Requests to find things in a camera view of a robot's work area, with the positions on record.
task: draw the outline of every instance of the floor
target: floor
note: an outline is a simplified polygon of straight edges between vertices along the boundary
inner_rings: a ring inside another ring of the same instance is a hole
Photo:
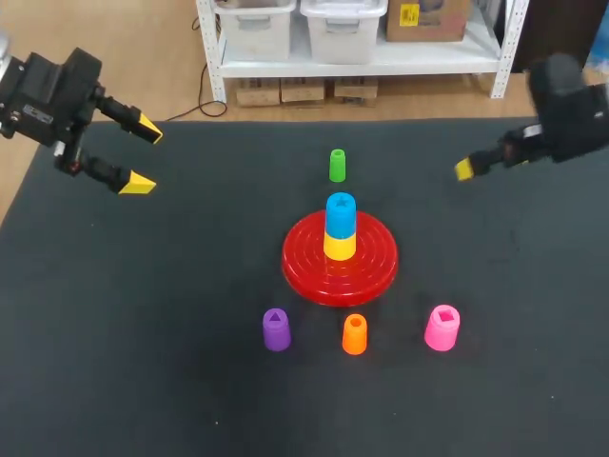
[[[201,34],[190,28],[195,16],[194,0],[5,0],[0,10],[0,30],[11,37],[11,53],[22,59],[35,51],[54,62],[63,62],[75,47],[87,50],[104,63],[101,83],[108,94],[137,106],[153,120],[162,120],[195,106],[205,63]],[[488,97],[491,83],[489,75],[386,78],[381,82],[375,108],[329,104],[315,109],[240,109],[231,103],[231,94],[229,110],[220,120],[389,120],[533,114],[523,75],[513,76],[502,101]],[[185,119],[209,120],[198,111]],[[10,142],[0,140],[0,221],[35,149],[36,145],[23,137]]]

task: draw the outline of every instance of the pink cup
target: pink cup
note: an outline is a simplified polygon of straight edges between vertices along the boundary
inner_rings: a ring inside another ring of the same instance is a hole
[[[450,350],[455,346],[461,317],[459,312],[449,305],[439,305],[431,311],[425,342],[435,350]]]

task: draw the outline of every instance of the white storage bin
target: white storage bin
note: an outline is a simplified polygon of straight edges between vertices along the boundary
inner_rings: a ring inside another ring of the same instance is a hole
[[[235,60],[274,61],[289,58],[290,13],[296,0],[278,0],[275,7],[235,8],[216,4],[226,45]]]
[[[313,60],[326,64],[366,64],[377,44],[379,19],[387,0],[302,0]]]

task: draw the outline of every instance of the cardboard box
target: cardboard box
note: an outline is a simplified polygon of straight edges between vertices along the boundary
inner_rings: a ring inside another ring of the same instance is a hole
[[[324,99],[323,78],[282,78],[282,103],[317,105]]]
[[[374,107],[379,91],[379,80],[370,76],[338,78],[334,83],[334,97],[340,103]]]
[[[279,79],[247,78],[239,80],[237,103],[242,107],[279,105]]]
[[[387,41],[461,41],[471,0],[389,0]]]

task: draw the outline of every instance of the red disc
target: red disc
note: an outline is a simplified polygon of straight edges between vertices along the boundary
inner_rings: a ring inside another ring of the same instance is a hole
[[[284,241],[287,282],[320,305],[354,307],[385,292],[398,273],[398,247],[378,219],[358,211],[355,255],[342,262],[324,254],[325,211],[296,224]]]

